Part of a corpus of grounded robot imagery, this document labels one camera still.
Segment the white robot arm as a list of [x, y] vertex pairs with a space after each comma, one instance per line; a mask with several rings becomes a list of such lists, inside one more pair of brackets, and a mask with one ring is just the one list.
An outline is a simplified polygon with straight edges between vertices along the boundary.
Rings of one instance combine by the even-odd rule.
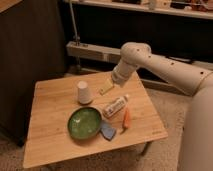
[[213, 71], [160, 57], [146, 43], [127, 42], [111, 78], [100, 89], [123, 86], [138, 68], [145, 68], [192, 96], [187, 110], [177, 171], [213, 171]]

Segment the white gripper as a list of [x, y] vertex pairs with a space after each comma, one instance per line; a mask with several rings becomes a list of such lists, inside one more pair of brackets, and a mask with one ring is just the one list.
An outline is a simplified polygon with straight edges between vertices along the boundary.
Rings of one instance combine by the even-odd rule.
[[114, 84], [117, 84], [119, 86], [123, 86], [125, 84], [125, 81], [115, 72], [111, 73], [111, 80], [106, 80], [101, 89], [99, 90], [99, 93], [101, 95], [106, 94], [108, 91], [110, 91], [113, 87]]

